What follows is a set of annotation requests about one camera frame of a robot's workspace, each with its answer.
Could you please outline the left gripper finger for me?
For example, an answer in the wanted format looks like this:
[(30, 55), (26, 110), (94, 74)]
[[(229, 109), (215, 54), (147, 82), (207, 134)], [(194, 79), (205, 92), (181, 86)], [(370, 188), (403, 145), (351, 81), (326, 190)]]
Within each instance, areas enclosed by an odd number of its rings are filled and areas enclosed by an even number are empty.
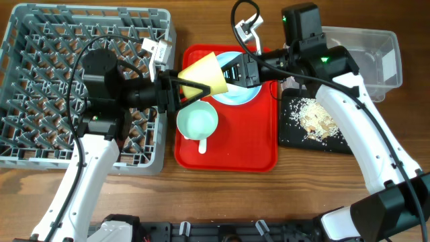
[(179, 93), (181, 86), (188, 87), (188, 90), (184, 92), (184, 96), (206, 96), (210, 94), (210, 87), (208, 85), (197, 83), (195, 81), (185, 80), (179, 77), (168, 77), (168, 91), (172, 93)]
[(174, 92), (174, 111), (180, 111), (208, 95), (209, 91), (201, 91), (191, 97), (185, 97), (180, 91)]

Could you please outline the yellow plastic cup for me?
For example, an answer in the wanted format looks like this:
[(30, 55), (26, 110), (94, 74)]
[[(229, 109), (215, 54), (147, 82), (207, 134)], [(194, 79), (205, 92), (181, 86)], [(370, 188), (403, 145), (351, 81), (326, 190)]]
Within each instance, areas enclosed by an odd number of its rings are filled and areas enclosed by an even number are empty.
[(180, 71), (178, 77), (192, 83), (209, 86), (210, 93), (206, 97), (228, 92), (222, 69), (213, 52)]

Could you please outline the large light blue plate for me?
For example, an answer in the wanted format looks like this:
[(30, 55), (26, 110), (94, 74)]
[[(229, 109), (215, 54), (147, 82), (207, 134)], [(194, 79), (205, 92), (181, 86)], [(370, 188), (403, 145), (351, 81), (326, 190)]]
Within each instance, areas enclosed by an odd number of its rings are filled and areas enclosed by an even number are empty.
[[(230, 51), (218, 54), (216, 56), (218, 63), (221, 67), (231, 61), (233, 58), (237, 57), (240, 52)], [(236, 85), (227, 84), (228, 92), (213, 95), (212, 97), (222, 103), (229, 106), (239, 106), (250, 102), (252, 99), (258, 96), (261, 86), (244, 88)]]

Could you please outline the light green bowl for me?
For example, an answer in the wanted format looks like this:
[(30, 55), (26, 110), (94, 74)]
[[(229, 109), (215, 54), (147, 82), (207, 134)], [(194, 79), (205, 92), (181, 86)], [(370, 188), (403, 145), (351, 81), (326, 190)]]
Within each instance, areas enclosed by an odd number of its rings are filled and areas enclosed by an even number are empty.
[(208, 102), (197, 101), (177, 114), (177, 129), (186, 138), (203, 140), (218, 127), (218, 113)]

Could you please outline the rice and food scraps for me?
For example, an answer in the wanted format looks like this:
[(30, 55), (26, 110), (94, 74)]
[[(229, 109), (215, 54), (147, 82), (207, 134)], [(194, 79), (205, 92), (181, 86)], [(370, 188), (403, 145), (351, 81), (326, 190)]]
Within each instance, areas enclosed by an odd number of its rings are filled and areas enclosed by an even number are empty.
[(293, 99), (288, 105), (291, 126), (305, 131), (303, 139), (315, 140), (326, 145), (328, 138), (339, 135), (339, 127), (329, 113), (315, 100), (310, 98)]

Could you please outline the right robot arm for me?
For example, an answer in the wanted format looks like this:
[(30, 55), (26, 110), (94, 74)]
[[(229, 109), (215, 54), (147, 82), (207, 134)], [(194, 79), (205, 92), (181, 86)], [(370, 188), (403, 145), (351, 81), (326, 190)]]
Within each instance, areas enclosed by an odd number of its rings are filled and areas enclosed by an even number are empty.
[(427, 241), (429, 174), (402, 148), (343, 46), (329, 48), (313, 3), (282, 9), (286, 48), (244, 53), (224, 66), (226, 80), (251, 88), (288, 77), (334, 120), (361, 169), (369, 196), (314, 219), (315, 241), (389, 240), (420, 226)]

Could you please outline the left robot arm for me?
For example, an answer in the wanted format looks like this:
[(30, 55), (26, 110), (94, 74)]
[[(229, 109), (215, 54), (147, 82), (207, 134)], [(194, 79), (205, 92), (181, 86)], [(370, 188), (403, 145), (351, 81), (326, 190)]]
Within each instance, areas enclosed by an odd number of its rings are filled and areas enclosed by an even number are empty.
[(214, 78), (224, 82), (211, 52), (183, 71), (163, 71), (156, 80), (125, 79), (121, 60), (110, 50), (92, 50), (83, 58), (89, 107), (72, 126), (73, 156), (46, 214), (29, 241), (150, 241), (137, 216), (111, 214), (89, 235), (89, 224), (102, 185), (127, 139), (130, 109), (157, 107), (158, 113), (186, 109), (211, 94)]

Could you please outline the black waste tray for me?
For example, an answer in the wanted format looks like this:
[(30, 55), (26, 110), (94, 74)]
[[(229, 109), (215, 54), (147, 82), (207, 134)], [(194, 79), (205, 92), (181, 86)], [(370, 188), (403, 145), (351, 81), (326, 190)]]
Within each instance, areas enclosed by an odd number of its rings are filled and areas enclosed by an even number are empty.
[(285, 147), (294, 147), (301, 149), (310, 149), (316, 151), (326, 151), (334, 153), (352, 154), (347, 141), (341, 134), (335, 138), (328, 138), (326, 145), (319, 143), (315, 140), (303, 139), (305, 131), (301, 128), (291, 126), (292, 121), (289, 121), (288, 114), (290, 108), (288, 105), (293, 99), (297, 98), (310, 98), (309, 93), (305, 89), (288, 88), (282, 91), (281, 106), (278, 122), (278, 138), (279, 145)]

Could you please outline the grey dishwasher rack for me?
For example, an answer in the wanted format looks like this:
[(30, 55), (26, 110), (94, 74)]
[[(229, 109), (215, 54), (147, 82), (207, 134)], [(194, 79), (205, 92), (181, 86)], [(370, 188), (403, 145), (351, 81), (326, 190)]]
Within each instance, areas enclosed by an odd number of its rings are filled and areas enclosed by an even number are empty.
[(143, 38), (176, 40), (168, 10), (16, 5), (1, 43), (1, 166), (67, 168), (73, 154), (67, 116), (79, 115), (87, 95), (76, 58), (106, 48), (134, 65), (125, 78), (148, 77)]

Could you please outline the white plastic spoon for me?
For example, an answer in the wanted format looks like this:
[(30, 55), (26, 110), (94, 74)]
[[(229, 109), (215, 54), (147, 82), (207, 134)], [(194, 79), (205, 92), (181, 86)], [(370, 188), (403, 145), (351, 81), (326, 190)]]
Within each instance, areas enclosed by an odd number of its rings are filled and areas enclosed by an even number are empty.
[(204, 154), (207, 151), (207, 135), (184, 136), (186, 140), (198, 141), (198, 152)]

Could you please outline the red plastic tray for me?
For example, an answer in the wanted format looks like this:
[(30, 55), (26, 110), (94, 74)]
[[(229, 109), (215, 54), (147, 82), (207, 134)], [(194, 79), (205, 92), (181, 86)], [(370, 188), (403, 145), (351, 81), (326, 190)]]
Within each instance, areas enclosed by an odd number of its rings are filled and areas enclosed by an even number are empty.
[(277, 85), (267, 82), (249, 102), (229, 106), (213, 97), (203, 100), (218, 113), (218, 127), (208, 137), (207, 151), (198, 152), (198, 141), (175, 134), (175, 160), (187, 169), (266, 172), (278, 160)]

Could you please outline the clear plastic bin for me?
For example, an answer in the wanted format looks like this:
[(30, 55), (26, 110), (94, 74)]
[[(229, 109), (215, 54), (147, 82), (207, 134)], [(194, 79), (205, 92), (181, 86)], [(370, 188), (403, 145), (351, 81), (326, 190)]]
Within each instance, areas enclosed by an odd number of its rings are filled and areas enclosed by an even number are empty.
[(374, 103), (402, 85), (402, 61), (397, 36), (388, 30), (324, 26), (327, 46), (344, 46), (359, 66)]

